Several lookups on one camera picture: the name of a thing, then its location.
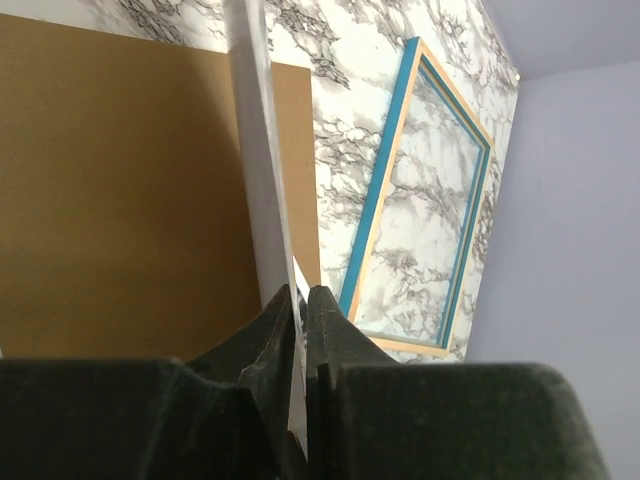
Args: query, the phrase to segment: marble countertop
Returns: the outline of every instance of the marble countertop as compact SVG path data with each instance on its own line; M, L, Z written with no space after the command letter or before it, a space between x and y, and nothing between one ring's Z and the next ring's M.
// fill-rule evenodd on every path
M322 282L339 295L404 42L420 36L493 136L451 360L471 329L518 76L479 0L266 0L273 61L312 71ZM0 13L226 52L222 0L0 0ZM398 246L402 271L416 252ZM424 360L403 355L407 360Z

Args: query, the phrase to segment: marble surface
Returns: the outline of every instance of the marble surface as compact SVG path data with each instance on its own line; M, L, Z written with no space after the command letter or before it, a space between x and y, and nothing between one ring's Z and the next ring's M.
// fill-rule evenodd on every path
M440 346L481 147L422 75L408 101L355 324Z
M227 51L222 0L0 0L0 12ZM266 0L266 15L272 60L312 70L322 281L335 294L407 39L422 37L493 136L487 194L449 357L463 359L518 88L517 72L479 0ZM406 253L415 261L417 252Z

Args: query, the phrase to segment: brown board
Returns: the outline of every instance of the brown board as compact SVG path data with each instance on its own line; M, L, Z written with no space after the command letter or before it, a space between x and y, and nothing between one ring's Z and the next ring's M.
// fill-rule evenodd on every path
M260 310L227 56L0 15L5 357L192 358ZM308 70L275 64L319 282Z

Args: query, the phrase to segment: picture frame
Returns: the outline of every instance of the picture frame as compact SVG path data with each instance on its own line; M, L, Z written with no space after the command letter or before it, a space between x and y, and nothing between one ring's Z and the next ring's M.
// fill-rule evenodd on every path
M355 323L361 289L376 239L380 213L395 164L400 136L412 96L411 93L418 75L421 75L437 92L438 97L455 116L460 126L477 144L478 158L473 172L466 212L436 341L429 343L418 340L405 341L404 339L389 338L383 334L375 334L368 331L365 333L382 348L444 357L448 355L451 348L456 311L462 300L461 292L465 278L465 267L477 231L478 213L486 190L487 170L493 150L493 141L469 104L455 87L451 78L419 37L409 40L405 47L371 182L349 259L339 305L344 315Z

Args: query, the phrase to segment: wooden frame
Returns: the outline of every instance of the wooden frame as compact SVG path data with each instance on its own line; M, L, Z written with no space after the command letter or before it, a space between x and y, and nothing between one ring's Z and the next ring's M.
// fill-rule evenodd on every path
M455 88L442 66L419 37L412 38L407 42L400 64L400 71L393 91L389 114L382 133L380 148L369 184L367 198L362 210L353 251L349 259L339 303L345 316L354 322L360 302L360 288L363 284L373 249L380 212L389 186L396 151L400 143L400 136L409 109L409 100L417 75L422 75L431 87L434 88L442 101L457 118L460 125L478 145L478 160L474 170L437 341L434 344L425 344L418 340L415 342L405 341L404 339L400 341L391 337L385 337L383 334L365 333L383 348L446 356L451 346L455 312L461 301L460 292L462 291L465 266L469 250L473 245L478 211L480 205L482 205L485 182L488 178L487 170L493 142L469 105L462 98L462 95L460 95L460 92Z

